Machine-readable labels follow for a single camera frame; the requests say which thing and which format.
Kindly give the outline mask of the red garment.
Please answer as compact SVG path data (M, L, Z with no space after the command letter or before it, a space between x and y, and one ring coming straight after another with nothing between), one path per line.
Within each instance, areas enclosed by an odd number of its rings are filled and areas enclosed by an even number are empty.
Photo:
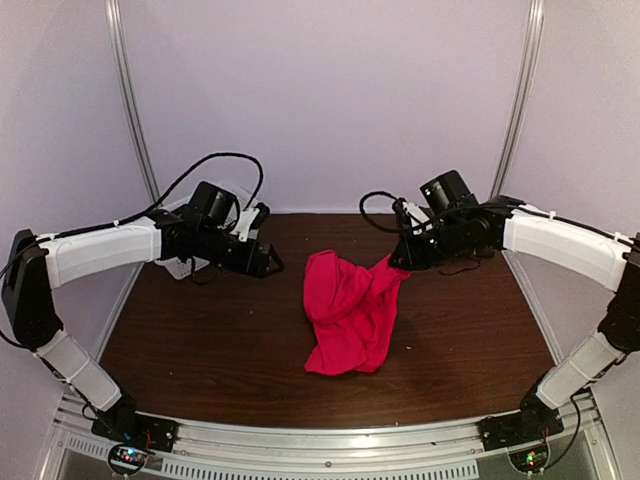
M332 250L307 261L303 307L316 338L308 373L373 374L387 359L398 315L400 288L411 273L390 266L387 257L367 269Z

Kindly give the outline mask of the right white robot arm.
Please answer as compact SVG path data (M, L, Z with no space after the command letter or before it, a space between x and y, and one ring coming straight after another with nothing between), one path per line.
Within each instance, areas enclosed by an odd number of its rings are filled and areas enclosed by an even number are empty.
M479 203L463 194L429 204L425 212L393 200L399 240L392 266L428 270L472 251L506 252L547 266L529 277L537 300L567 303L542 308L564 355L533 384L512 423L519 440L533 441L550 426L551 413L638 352L639 239L507 196Z

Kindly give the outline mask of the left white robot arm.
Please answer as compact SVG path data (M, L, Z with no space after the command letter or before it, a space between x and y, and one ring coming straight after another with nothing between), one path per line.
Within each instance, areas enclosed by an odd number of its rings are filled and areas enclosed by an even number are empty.
M137 442L144 424L123 388L97 363L98 346L86 339L116 318L116 296L136 268L202 260L254 278L280 273L275 248L261 243L262 213L241 213L230 230L196 217L157 210L131 223L113 223L84 233L37 235L29 229L12 240L2 269L1 298L13 344L29 351L100 413L106 429L123 444Z

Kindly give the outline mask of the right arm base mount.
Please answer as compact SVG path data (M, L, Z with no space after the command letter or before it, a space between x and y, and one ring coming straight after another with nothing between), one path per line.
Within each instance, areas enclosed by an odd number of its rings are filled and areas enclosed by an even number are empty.
M559 410L547 410L533 404L510 414L487 416L477 422L478 434L486 452L508 450L511 466L528 478L544 475L571 451L582 424L576 395L569 399L576 414L576 424L564 449L553 453L550 438L562 433L564 424Z

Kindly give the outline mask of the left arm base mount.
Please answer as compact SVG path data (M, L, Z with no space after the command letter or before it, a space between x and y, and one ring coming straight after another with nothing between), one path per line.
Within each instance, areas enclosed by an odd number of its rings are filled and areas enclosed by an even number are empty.
M94 435L115 442L106 462L116 476L124 479L140 473L157 452L171 453L178 431L174 420L138 413L128 394L105 411L85 400L82 415L92 422Z

